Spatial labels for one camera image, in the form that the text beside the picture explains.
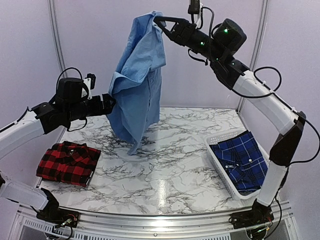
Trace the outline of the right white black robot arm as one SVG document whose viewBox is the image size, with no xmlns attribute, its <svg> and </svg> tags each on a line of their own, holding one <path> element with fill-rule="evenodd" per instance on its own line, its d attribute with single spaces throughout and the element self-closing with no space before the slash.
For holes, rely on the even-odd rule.
<svg viewBox="0 0 320 240">
<path fill-rule="evenodd" d="M 234 58 L 247 36 L 233 20 L 225 19 L 209 34 L 183 18 L 157 16 L 154 22 L 171 41 L 207 58 L 217 79 L 229 90 L 248 99 L 278 130 L 279 135 L 269 153 L 266 177 L 251 210 L 231 215 L 233 223 L 244 220 L 260 223 L 271 214 L 273 199 L 285 182 L 306 116 L 295 112 L 244 63 Z"/>
</svg>

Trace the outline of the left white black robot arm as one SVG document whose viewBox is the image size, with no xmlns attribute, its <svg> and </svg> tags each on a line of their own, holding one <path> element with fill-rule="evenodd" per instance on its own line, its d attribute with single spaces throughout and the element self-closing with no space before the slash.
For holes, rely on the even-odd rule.
<svg viewBox="0 0 320 240">
<path fill-rule="evenodd" d="M 94 77 L 59 79 L 50 101 L 27 108 L 19 119 L 0 130 L 0 156 L 3 158 L 58 127 L 68 129 L 75 120 L 110 114 L 116 100 L 107 93 L 93 96 L 91 91 L 94 87 Z M 63 211 L 58 208 L 59 203 L 50 191 L 10 179 L 3 172 L 0 174 L 0 196 L 43 212 L 53 223 L 63 219 Z"/>
</svg>

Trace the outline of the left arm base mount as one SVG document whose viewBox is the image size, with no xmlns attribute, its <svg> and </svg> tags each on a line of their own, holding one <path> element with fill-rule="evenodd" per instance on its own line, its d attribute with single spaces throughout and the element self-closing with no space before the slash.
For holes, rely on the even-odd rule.
<svg viewBox="0 0 320 240">
<path fill-rule="evenodd" d="M 37 213 L 36 218 L 53 223 L 58 227 L 72 227 L 76 228 L 80 218 L 80 213 L 77 211 L 60 209 L 58 212 L 52 214 Z"/>
</svg>

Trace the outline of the light blue long sleeve shirt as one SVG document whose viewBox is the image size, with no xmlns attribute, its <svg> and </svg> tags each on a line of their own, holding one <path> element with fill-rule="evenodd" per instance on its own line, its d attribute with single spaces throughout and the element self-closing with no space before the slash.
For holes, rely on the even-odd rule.
<svg viewBox="0 0 320 240">
<path fill-rule="evenodd" d="M 150 125 L 160 120 L 162 67 L 166 65 L 160 11 L 136 17 L 126 47 L 113 73 L 108 93 L 116 104 L 107 118 L 115 135 L 136 154 Z"/>
</svg>

